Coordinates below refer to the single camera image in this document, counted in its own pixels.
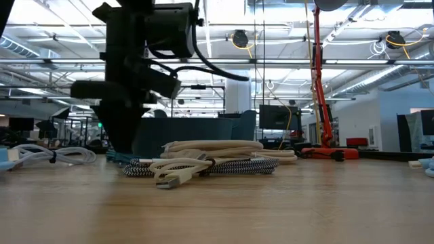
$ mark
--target table surface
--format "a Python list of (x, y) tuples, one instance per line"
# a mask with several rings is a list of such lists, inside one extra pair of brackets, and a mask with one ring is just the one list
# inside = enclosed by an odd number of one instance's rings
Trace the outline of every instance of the table surface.
[(434, 179), (406, 163), (310, 159), (174, 190), (93, 165), (0, 176), (1, 243), (432, 243)]

